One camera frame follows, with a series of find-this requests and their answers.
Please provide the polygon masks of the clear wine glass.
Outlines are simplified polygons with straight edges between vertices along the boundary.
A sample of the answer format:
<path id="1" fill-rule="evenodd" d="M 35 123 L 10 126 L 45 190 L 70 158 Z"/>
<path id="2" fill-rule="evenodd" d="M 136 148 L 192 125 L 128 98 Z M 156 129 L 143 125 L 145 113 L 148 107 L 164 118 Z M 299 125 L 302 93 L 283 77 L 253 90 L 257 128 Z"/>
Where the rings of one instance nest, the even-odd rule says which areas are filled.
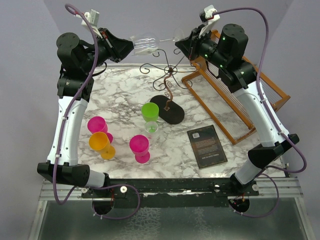
<path id="1" fill-rule="evenodd" d="M 143 34 L 133 35 L 129 40 L 133 43 L 133 55 L 145 56 L 153 54 L 160 49 L 161 43 L 177 42 L 185 38 L 184 32 L 180 28 L 176 28 L 171 38 L 161 38 L 154 33 L 147 32 Z"/>
<path id="2" fill-rule="evenodd" d="M 159 126 L 155 121 L 146 122 L 144 125 L 145 136 L 149 140 L 151 147 L 155 148 L 159 141 Z"/>

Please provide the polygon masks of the green plastic wine glass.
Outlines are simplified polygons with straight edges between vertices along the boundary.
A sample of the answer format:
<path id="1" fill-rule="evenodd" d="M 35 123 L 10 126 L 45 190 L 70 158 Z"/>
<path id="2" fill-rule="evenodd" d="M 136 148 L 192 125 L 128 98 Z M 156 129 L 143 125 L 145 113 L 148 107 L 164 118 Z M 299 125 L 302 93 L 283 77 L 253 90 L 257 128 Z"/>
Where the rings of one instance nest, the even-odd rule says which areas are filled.
<path id="1" fill-rule="evenodd" d="M 142 106 L 141 113 L 145 124 L 147 122 L 157 122 L 159 118 L 159 107 L 153 102 L 148 102 Z"/>

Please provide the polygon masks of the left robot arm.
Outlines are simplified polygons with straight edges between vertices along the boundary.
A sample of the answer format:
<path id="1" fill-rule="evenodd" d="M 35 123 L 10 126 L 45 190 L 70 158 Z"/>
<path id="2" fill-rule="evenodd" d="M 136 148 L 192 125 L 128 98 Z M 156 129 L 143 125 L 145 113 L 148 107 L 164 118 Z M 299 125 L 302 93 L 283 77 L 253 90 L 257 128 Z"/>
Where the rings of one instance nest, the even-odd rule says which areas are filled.
<path id="1" fill-rule="evenodd" d="M 106 28 L 98 31 L 97 46 L 72 32 L 63 33 L 56 41 L 61 61 L 57 82 L 58 121 L 47 160 L 37 165 L 37 172 L 52 183 L 93 187 L 94 193 L 103 198 L 111 190 L 108 174 L 78 163 L 81 124 L 94 84 L 90 72 L 95 69 L 94 60 L 98 66 L 107 60 L 118 63 L 134 49 L 134 44 L 114 36 Z"/>

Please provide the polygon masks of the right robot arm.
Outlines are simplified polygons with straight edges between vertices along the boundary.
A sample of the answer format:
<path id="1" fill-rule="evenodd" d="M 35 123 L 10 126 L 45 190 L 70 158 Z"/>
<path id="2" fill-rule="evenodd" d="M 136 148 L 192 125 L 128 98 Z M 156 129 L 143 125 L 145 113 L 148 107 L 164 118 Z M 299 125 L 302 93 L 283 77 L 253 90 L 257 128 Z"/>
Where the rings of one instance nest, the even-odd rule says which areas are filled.
<path id="1" fill-rule="evenodd" d="M 240 25 L 229 23 L 223 27 L 218 42 L 214 42 L 211 32 L 200 36 L 202 28 L 203 25 L 194 28 L 175 46 L 190 61 L 202 57 L 218 68 L 218 78 L 244 106 L 260 140 L 259 145 L 248 151 L 248 160 L 230 177 L 230 191 L 240 196 L 267 165 L 300 139 L 281 124 L 257 80 L 255 67 L 243 59 L 249 40 L 245 30 Z"/>

